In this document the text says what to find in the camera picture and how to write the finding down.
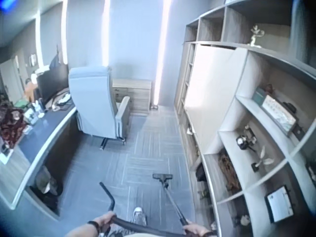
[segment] chair armrest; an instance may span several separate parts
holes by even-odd
[[[129,121],[129,96],[125,96],[118,108],[118,112],[115,115],[116,125],[117,125],[117,137],[125,138],[127,136],[127,126]]]

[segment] computer monitor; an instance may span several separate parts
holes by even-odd
[[[61,65],[52,68],[38,76],[38,87],[43,103],[46,104],[59,91],[69,87],[68,85],[68,65]]]

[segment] decorative sculpture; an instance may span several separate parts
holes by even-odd
[[[251,42],[248,45],[251,46],[251,47],[261,48],[261,46],[255,45],[255,42],[256,42],[256,38],[264,36],[265,32],[263,30],[258,29],[257,25],[254,25],[252,27],[251,31],[253,32],[253,34],[252,34],[252,37],[251,37]]]

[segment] person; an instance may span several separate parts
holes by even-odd
[[[98,227],[103,226],[103,228],[106,230],[110,226],[111,218],[113,216],[115,216],[115,213],[112,211],[109,211],[108,213],[95,218],[92,222],[89,221],[87,224],[84,224],[80,227],[73,229],[68,234],[66,234],[66,237],[98,237],[99,235]],[[140,207],[135,208],[131,222],[138,225],[147,226],[146,215],[144,214],[142,208]],[[192,232],[195,235],[198,235],[200,237],[212,236],[211,231],[209,231],[207,228],[205,228],[204,226],[200,226],[196,223],[192,223],[192,222],[189,222],[189,224],[184,226],[183,229],[186,231]],[[118,237],[118,236],[120,237],[122,236],[154,237],[154,235],[135,233],[133,231],[129,231],[125,229],[113,231],[109,236],[110,237]]]

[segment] vacuum wand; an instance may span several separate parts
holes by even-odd
[[[187,219],[184,217],[183,213],[181,212],[180,208],[173,200],[173,198],[168,190],[169,184],[167,183],[167,180],[172,179],[172,174],[153,174],[153,178],[158,179],[161,182],[165,193],[167,194],[171,204],[173,205],[174,209],[176,210],[176,212],[180,218],[180,222],[181,222],[182,226],[188,225],[189,223],[187,222]]]

